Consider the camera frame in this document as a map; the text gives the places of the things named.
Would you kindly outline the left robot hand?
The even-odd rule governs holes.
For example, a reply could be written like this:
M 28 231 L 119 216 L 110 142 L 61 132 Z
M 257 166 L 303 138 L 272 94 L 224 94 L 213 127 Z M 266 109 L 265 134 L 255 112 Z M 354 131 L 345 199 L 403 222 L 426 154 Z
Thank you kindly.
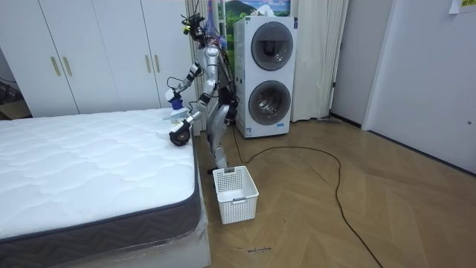
M 169 132 L 170 141 L 177 147 L 185 146 L 190 140 L 190 123 L 182 120 Z

